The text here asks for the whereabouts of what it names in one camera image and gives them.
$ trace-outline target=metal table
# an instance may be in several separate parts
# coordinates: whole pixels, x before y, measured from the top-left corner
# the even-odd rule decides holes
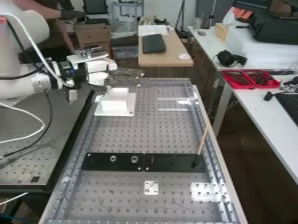
[[[213,131],[202,151],[205,171],[85,171],[94,152],[195,154],[205,122],[187,79],[142,79],[134,117],[94,117],[90,108],[40,224],[247,223]],[[143,182],[158,181],[158,195]]]
[[[65,147],[72,145],[70,133],[82,110],[88,89],[80,92],[78,100],[68,105],[61,91],[50,92],[53,122],[41,141],[21,153],[0,161],[0,192],[44,192],[54,186],[66,157]],[[48,123],[49,107],[45,96],[36,94],[22,100],[17,107],[30,111]],[[40,127],[28,115],[0,108],[0,138],[25,136]],[[28,146],[40,136],[0,145],[1,155]]]

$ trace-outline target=black cable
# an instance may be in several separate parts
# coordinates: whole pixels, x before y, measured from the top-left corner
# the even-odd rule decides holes
[[[175,22],[175,26],[174,26],[175,30],[178,29],[178,23],[179,23],[179,17],[181,17],[182,10],[183,10],[183,0],[182,0],[182,5],[181,5],[181,8],[179,8],[179,14],[178,14],[178,18],[177,18],[177,22]]]
[[[14,28],[13,28],[10,22],[6,21],[6,24],[8,24],[8,27],[9,27],[10,31],[12,31],[13,37],[16,38],[16,42],[17,42],[20,48],[21,48],[21,51],[22,51],[22,54],[24,54],[24,56],[25,56],[26,61],[32,61],[32,60],[30,60],[30,57],[29,57],[29,55],[28,55],[28,53],[26,53],[26,51],[25,51],[24,45],[22,45],[22,43],[21,43],[21,41],[20,41],[20,38],[18,38],[18,36],[17,36],[16,30],[14,30]],[[42,66],[38,67],[38,66],[36,65],[34,62],[32,62],[32,64],[33,64],[33,66],[34,66],[34,68],[36,68],[36,70],[37,70],[38,72],[45,73],[45,71],[42,70]]]
[[[52,121],[53,121],[53,106],[52,106],[52,102],[50,102],[50,99],[49,99],[48,94],[44,93],[44,95],[45,95],[46,102],[48,102],[48,106],[49,106],[49,122],[48,122],[48,126],[46,126],[46,128],[44,129],[44,132],[42,132],[42,134],[40,135],[40,137],[34,140],[34,142],[33,142],[30,145],[25,146],[22,149],[18,149],[18,150],[14,151],[14,152],[9,152],[9,153],[6,153],[5,155],[2,155],[2,158],[6,158],[6,157],[14,155],[16,153],[22,152],[22,151],[25,151],[26,149],[29,149],[32,146],[34,146],[34,144],[41,140],[41,138],[44,137],[44,135],[46,134],[46,132],[48,132],[48,130],[49,130],[49,127],[50,127],[50,125],[52,125]]]
[[[25,77],[32,76],[33,74],[36,74],[40,71],[40,69],[36,69],[34,71],[26,73],[25,75],[20,75],[20,76],[14,76],[14,77],[0,77],[0,80],[17,80],[17,79],[22,79]]]

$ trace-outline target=cable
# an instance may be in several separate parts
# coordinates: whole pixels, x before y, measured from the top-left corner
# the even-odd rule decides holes
[[[16,110],[18,112],[22,112],[24,114],[28,114],[30,117],[33,117],[41,123],[40,129],[37,131],[34,131],[32,134],[29,134],[29,135],[26,135],[24,137],[20,137],[20,138],[13,138],[13,139],[9,139],[9,140],[0,141],[0,144],[9,143],[9,142],[16,142],[16,141],[24,140],[26,138],[30,138],[30,137],[33,137],[34,135],[37,135],[44,130],[44,128],[45,128],[44,121],[34,114],[32,114],[29,111],[26,111],[24,109],[20,109],[17,107],[13,107],[13,106],[8,106],[4,103],[0,103],[0,106],[8,108],[10,110]]]
[[[26,35],[26,38],[28,38],[28,40],[29,40],[29,42],[30,42],[30,44],[32,44],[32,47],[34,48],[34,51],[36,51],[36,53],[37,53],[37,55],[38,55],[38,58],[40,58],[41,62],[44,63],[44,66],[45,66],[46,70],[49,71],[50,75],[56,78],[56,80],[57,80],[58,82],[61,82],[61,83],[64,84],[64,86],[66,86],[66,87],[73,87],[73,85],[70,85],[70,84],[68,84],[66,82],[64,82],[64,80],[58,77],[58,75],[54,74],[54,72],[53,72],[53,70],[52,70],[52,68],[50,68],[50,66],[49,66],[49,64],[48,64],[48,62],[46,62],[46,60],[45,60],[42,54],[41,54],[41,52],[40,52],[40,49],[38,49],[38,47],[37,47],[37,45],[36,45],[36,43],[34,43],[33,38],[30,37],[30,34],[29,34],[29,32],[28,32],[28,30],[26,30],[26,28],[25,28],[25,25],[22,24],[21,20],[20,20],[13,14],[10,14],[10,13],[1,13],[0,15],[2,15],[2,16],[12,16],[12,17],[16,19],[16,21],[17,21],[17,23],[20,24],[21,29],[22,29],[22,31],[24,31],[24,33],[25,33],[25,35]]]
[[[34,71],[26,73],[25,75],[20,75],[16,77],[0,77],[0,80],[17,80],[17,79],[22,79],[25,77],[32,76],[33,74],[36,74],[40,71],[40,69],[36,69]]]
[[[30,61],[30,57],[29,57],[29,55],[28,55],[28,53],[25,51],[25,48],[24,48],[22,43],[20,41],[20,38],[17,36],[16,30],[14,30],[14,28],[13,28],[13,26],[12,26],[12,24],[10,24],[10,22],[8,20],[6,20],[6,24],[8,24],[8,27],[9,27],[10,31],[12,31],[13,37],[16,39],[16,42],[17,42],[20,48],[21,48],[22,54],[25,56],[25,59],[26,59],[26,61]],[[36,65],[36,63],[32,63],[32,64],[36,67],[36,69],[38,69],[42,72],[41,67],[38,68],[37,65]]]
[[[6,200],[6,201],[4,201],[4,202],[0,202],[0,205],[4,205],[4,204],[6,204],[8,202],[14,201],[17,198],[20,198],[20,197],[25,196],[26,194],[28,194],[28,192],[25,192],[25,193],[22,193],[22,194],[20,194],[20,195],[17,195],[16,197],[13,197],[13,198],[8,199],[8,200]]]
[[[29,149],[29,148],[30,148],[30,147],[32,147],[32,146],[41,140],[41,138],[42,138],[44,135],[46,134],[46,132],[48,132],[48,130],[49,130],[49,127],[50,127],[50,125],[52,125],[52,121],[53,121],[53,106],[52,106],[52,102],[50,102],[50,100],[49,100],[49,96],[48,96],[46,93],[45,93],[45,98],[46,98],[48,106],[49,106],[49,122],[48,122],[48,126],[46,126],[46,128],[44,129],[42,134],[40,135],[40,137],[36,139],[36,141],[34,141],[30,145],[28,145],[26,147],[18,149],[18,150],[14,151],[14,152],[6,153],[5,155],[0,156],[0,159],[2,159],[2,158],[5,158],[5,157],[9,157],[9,156],[14,155],[16,153],[22,152],[22,151],[25,151],[26,149]]]

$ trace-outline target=keyboard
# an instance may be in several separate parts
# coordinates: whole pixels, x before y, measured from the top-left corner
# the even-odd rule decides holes
[[[298,126],[298,94],[278,93],[275,97]]]
[[[142,37],[142,53],[162,53],[166,51],[165,41],[161,34],[154,34]]]

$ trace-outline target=paper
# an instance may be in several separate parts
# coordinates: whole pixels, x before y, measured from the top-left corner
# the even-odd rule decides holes
[[[138,26],[138,36],[149,36],[154,34],[161,34],[162,36],[169,36],[169,32],[165,25],[143,25]]]

